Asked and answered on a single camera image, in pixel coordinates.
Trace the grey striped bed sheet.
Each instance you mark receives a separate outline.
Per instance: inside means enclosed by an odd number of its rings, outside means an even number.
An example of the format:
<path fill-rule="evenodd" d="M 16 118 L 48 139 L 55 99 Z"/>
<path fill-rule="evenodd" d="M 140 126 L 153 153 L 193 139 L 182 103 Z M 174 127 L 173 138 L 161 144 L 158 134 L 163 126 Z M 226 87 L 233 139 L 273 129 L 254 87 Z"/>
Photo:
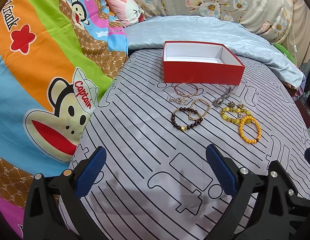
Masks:
<path fill-rule="evenodd" d="M 238 127 L 208 108 L 227 89 L 198 84 L 189 99 L 204 113 L 203 122 L 186 132 L 172 126 L 177 105 L 174 85 L 163 81 L 162 50 L 134 52 L 102 97 L 70 162 L 74 168 L 97 146 L 107 161 L 90 192 L 81 199 L 94 222 L 110 239 L 203 239 L 231 198 L 206 161 L 215 144 L 239 167 L 266 174 L 280 161 L 298 193 L 310 199 L 310 147 L 299 109 L 279 79 L 258 61 L 241 57 L 242 81 L 228 101 L 243 103 L 262 129 L 255 144 L 245 143 Z"/>

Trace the silver dangle earrings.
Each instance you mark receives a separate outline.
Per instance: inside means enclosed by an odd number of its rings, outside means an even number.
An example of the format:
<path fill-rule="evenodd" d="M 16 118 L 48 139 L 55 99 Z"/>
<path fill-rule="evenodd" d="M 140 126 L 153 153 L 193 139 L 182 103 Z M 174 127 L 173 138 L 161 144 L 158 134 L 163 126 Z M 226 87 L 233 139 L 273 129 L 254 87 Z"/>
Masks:
<path fill-rule="evenodd" d="M 171 96 L 168 96 L 167 101 L 174 102 L 174 103 L 177 103 L 179 105 L 184 105 L 187 101 L 187 98 L 186 97 L 173 98 Z"/>

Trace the colourful monkey cartoon blanket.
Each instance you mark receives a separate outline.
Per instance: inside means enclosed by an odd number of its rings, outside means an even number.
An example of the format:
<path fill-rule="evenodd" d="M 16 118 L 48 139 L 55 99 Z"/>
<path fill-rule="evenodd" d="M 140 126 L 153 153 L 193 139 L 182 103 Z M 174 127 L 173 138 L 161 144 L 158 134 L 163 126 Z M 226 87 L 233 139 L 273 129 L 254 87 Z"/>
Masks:
<path fill-rule="evenodd" d="M 34 175 L 65 170 L 128 42 L 106 0 L 0 8 L 0 211 L 19 238 Z"/>

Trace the red cardboard box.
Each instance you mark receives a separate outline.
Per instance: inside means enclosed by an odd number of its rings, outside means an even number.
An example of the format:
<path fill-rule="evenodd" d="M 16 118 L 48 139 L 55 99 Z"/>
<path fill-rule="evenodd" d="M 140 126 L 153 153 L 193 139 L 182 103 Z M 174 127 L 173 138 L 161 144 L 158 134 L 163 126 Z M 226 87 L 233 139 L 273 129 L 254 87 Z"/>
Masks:
<path fill-rule="evenodd" d="M 225 45 L 195 41 L 166 41 L 162 64 L 165 83 L 238 86 L 245 69 Z"/>

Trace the pink cartoon pillow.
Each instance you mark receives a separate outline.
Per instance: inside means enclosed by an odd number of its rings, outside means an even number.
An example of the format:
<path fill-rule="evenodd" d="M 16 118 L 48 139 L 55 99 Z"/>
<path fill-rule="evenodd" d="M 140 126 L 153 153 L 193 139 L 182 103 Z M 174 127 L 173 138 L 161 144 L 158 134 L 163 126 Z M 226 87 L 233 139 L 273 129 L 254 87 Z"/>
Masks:
<path fill-rule="evenodd" d="M 142 10 L 135 0 L 106 0 L 106 2 L 124 28 L 144 21 Z"/>

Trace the light blue quilt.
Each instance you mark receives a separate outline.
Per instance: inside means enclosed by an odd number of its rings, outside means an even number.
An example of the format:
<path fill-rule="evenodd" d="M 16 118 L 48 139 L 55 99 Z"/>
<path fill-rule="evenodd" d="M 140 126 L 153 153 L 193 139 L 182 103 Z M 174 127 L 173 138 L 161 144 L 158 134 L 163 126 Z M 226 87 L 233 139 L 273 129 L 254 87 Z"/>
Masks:
<path fill-rule="evenodd" d="M 166 41 L 199 41 L 225 45 L 235 55 L 264 63 L 280 80 L 304 88 L 305 75 L 263 37 L 241 24 L 202 16 L 156 16 L 124 29 L 129 50 L 163 48 Z"/>

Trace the silver wristwatch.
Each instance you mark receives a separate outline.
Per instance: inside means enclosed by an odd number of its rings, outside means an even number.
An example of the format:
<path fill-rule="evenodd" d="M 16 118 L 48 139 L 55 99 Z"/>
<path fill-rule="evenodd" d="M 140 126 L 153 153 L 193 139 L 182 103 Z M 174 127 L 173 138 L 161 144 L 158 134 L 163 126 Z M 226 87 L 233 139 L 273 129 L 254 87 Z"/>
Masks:
<path fill-rule="evenodd" d="M 231 91 L 232 91 L 232 88 L 229 87 L 219 98 L 217 98 L 213 101 L 213 103 L 212 103 L 213 106 L 215 106 L 215 107 L 220 106 L 221 103 L 230 96 Z"/>

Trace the beige curtain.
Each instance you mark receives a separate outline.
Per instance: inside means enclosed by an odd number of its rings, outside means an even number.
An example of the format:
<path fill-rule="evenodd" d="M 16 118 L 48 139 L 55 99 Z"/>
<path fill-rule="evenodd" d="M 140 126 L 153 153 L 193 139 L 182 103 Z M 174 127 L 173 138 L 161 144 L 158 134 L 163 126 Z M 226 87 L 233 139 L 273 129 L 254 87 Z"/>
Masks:
<path fill-rule="evenodd" d="M 310 59 L 310 10 L 304 0 L 293 0 L 290 31 L 282 45 L 290 52 L 298 67 Z"/>

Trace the bronze flower earring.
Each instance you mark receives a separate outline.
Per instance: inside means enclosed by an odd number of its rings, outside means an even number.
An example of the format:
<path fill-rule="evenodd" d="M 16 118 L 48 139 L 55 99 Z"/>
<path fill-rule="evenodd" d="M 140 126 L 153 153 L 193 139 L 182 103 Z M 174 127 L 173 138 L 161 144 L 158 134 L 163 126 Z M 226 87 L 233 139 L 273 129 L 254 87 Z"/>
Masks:
<path fill-rule="evenodd" d="M 240 109 L 244 109 L 245 106 L 244 106 L 244 104 L 239 103 L 239 104 L 237 105 L 237 107 L 240 108 Z"/>
<path fill-rule="evenodd" d="M 228 103 L 228 107 L 234 108 L 234 107 L 235 107 L 235 103 L 234 103 L 234 102 L 229 102 L 229 103 Z"/>

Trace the rose gold bangle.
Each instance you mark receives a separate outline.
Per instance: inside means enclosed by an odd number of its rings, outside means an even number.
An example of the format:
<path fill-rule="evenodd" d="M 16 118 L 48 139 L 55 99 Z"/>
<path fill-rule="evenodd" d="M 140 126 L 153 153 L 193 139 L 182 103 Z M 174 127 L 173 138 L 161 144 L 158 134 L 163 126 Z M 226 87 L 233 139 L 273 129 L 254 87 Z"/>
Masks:
<path fill-rule="evenodd" d="M 175 93 L 182 97 L 192 97 L 199 94 L 199 88 L 192 83 L 177 83 L 173 88 Z"/>

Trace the green plastic object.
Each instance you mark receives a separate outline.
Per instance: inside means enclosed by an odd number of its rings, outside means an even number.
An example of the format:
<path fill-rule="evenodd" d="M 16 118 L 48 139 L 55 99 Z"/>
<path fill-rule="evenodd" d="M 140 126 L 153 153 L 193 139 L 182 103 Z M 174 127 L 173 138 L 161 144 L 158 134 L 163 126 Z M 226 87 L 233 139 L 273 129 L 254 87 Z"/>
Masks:
<path fill-rule="evenodd" d="M 284 46 L 282 46 L 281 44 L 274 44 L 274 46 L 277 50 L 283 53 L 293 64 L 296 64 L 295 59 Z"/>

